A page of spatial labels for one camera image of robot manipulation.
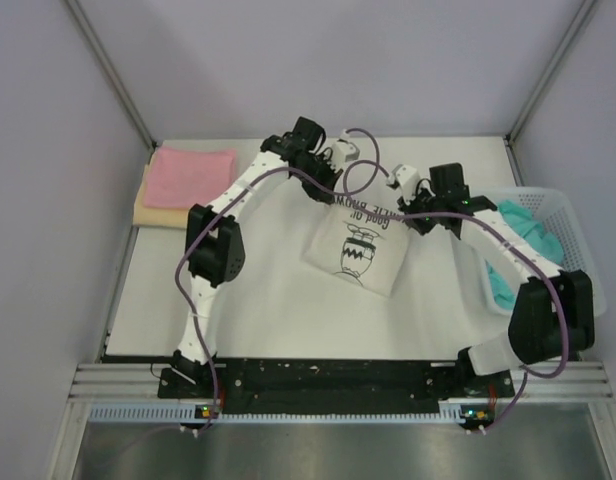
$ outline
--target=white plastic basket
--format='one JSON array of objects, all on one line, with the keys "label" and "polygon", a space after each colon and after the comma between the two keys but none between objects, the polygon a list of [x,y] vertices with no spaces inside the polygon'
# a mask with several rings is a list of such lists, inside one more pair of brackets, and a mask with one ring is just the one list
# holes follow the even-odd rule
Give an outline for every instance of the white plastic basket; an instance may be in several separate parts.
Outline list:
[{"label": "white plastic basket", "polygon": [[[473,196],[485,195],[496,205],[504,200],[510,200],[530,210],[535,220],[541,222],[546,231],[553,233],[561,242],[564,249],[562,263],[564,270],[568,272],[583,270],[590,277],[595,316],[598,317],[606,311],[606,297],[599,283],[597,269],[566,195],[558,190],[535,187],[490,188],[471,191],[471,194]],[[483,260],[481,263],[481,284],[488,309],[500,315],[510,316],[512,313],[510,310],[501,308],[495,302],[486,261]]]}]

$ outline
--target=folded towel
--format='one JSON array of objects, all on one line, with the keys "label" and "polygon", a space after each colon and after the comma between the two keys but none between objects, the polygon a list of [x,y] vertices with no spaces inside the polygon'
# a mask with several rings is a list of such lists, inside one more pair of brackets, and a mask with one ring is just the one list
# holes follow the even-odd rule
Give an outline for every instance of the folded towel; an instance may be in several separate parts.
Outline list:
[{"label": "folded towel", "polygon": [[144,168],[141,186],[135,198],[135,209],[132,224],[138,227],[167,227],[186,229],[188,224],[188,209],[150,208],[144,206],[144,193],[146,191],[146,176],[150,166]]},{"label": "folded towel", "polygon": [[[337,199],[341,203],[350,200]],[[379,207],[370,211],[392,213]],[[304,260],[354,285],[390,296],[408,249],[408,228],[395,220],[376,220],[343,205],[329,207]]]},{"label": "folded towel", "polygon": [[[532,212],[516,203],[506,200],[498,205],[504,220],[528,244],[544,258],[557,265],[564,261],[564,249],[559,239],[546,232],[543,225],[532,217]],[[488,277],[495,302],[505,310],[512,310],[517,300],[505,280],[488,264]]]},{"label": "folded towel", "polygon": [[151,208],[189,209],[207,205],[235,179],[237,152],[189,152],[159,147],[146,175],[143,204]]}]

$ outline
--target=enclosure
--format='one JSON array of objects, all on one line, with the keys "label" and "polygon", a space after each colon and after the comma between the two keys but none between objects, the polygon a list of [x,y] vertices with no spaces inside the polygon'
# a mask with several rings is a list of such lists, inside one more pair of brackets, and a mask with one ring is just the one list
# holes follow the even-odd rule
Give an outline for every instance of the enclosure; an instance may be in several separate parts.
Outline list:
[{"label": "enclosure", "polygon": [[[616,0],[1,3],[0,478],[616,479]],[[185,232],[133,222],[144,167],[161,146],[232,148],[243,173],[299,116],[368,129],[389,170],[459,162],[475,194],[563,192],[607,303],[595,346],[485,437],[444,421],[452,398],[439,417],[199,438],[159,420]],[[396,209],[381,183],[359,198]],[[409,240],[390,301],[335,291],[301,261],[323,211],[293,180],[244,223],[222,355],[453,361],[501,330],[483,263],[441,229]]]}]

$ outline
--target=pink cloth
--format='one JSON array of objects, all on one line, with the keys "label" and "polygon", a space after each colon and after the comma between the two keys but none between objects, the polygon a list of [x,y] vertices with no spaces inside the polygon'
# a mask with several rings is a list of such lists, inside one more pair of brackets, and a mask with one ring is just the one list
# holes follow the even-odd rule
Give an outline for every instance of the pink cloth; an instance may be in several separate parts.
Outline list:
[{"label": "pink cloth", "polygon": [[143,204],[151,208],[188,209],[207,205],[232,185],[237,152],[189,152],[159,147],[146,175]]}]

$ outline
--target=gray wall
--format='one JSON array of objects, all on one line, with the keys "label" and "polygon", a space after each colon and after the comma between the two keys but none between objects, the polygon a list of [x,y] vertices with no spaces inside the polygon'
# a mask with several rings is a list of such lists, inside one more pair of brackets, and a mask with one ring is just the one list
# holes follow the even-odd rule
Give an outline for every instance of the gray wall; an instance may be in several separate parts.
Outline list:
[{"label": "gray wall", "polygon": [[507,133],[582,0],[81,0],[152,134]]},{"label": "gray wall", "polygon": [[146,152],[58,0],[0,1],[0,479],[43,478]]},{"label": "gray wall", "polygon": [[563,190],[608,298],[595,353],[616,393],[616,0],[601,2],[518,145],[528,183]]}]

